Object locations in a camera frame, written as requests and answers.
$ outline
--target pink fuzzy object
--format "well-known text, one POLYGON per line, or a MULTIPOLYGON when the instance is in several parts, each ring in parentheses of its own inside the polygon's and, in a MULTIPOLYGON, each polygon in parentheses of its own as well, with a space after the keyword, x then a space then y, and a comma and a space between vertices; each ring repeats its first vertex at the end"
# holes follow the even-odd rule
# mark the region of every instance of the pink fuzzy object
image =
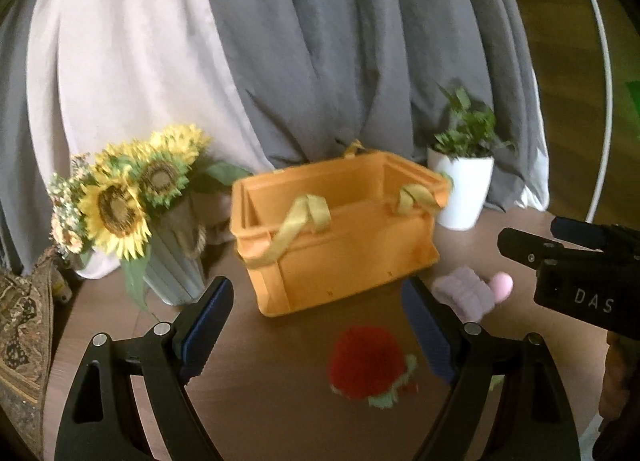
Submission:
POLYGON ((448 305, 462 322, 480 322, 496 304, 505 301, 512 290, 513 279, 503 271, 486 283, 467 266, 437 278, 431 286, 436 300, 448 305))
POLYGON ((513 291, 513 279, 511 279, 508 273, 500 271, 489 281, 489 287, 491 291, 494 292, 495 303, 500 304, 511 295, 513 291))

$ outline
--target patterned fabric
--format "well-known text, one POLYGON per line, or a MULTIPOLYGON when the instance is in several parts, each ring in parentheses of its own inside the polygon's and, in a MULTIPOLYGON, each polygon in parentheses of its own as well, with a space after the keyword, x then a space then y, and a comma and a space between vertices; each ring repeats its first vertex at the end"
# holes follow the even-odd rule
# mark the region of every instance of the patterned fabric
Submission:
POLYGON ((42 412, 49 380, 52 293, 68 289, 50 248, 29 277, 0 269, 0 406, 42 459, 42 412))

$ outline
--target artificial sunflower bouquet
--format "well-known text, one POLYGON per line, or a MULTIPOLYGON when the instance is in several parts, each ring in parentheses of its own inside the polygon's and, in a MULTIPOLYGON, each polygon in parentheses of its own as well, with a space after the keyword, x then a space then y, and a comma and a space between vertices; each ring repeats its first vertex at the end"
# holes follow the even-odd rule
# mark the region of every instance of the artificial sunflower bouquet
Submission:
POLYGON ((209 141, 194 125, 170 126, 144 142, 110 144, 93 163, 89 154, 73 156, 71 176, 54 174, 48 187, 62 256, 86 264, 94 249, 116 253, 127 291, 143 301, 154 222, 191 192, 219 191, 249 175, 208 156, 209 141))

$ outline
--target crate handle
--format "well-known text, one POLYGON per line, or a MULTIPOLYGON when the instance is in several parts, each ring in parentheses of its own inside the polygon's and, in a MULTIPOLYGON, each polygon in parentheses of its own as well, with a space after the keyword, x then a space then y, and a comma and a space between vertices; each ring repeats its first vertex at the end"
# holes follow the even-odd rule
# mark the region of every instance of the crate handle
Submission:
POLYGON ((398 215, 406 216, 416 203, 433 216, 444 208, 439 205, 433 192, 427 187, 420 184, 409 184, 400 189, 400 199, 398 200, 396 212, 398 215))
POLYGON ((245 259, 244 265, 248 269, 257 269, 276 263, 309 222, 314 232, 329 228, 331 212, 323 197, 307 194, 296 198, 269 247, 258 257, 245 259))
POLYGON ((369 151, 367 151, 367 149, 364 148, 364 146, 361 144, 361 142, 359 140, 353 140, 349 144, 349 147, 347 147, 345 149, 345 151, 342 153, 342 157, 343 158, 355 158, 358 155, 358 151, 369 152, 369 151))

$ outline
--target potted plant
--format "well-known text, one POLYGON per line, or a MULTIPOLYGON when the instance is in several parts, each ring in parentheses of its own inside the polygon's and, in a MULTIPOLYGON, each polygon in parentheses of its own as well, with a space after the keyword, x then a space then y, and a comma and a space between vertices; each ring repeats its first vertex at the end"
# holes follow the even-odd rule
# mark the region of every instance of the potted plant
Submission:
POLYGON ((489 191, 494 152, 512 145, 495 134, 495 115, 490 107, 473 106, 464 88, 454 94, 440 87, 449 99, 449 130, 436 134, 428 151, 428 167, 452 182, 449 203, 438 223, 451 230, 475 226, 489 191))

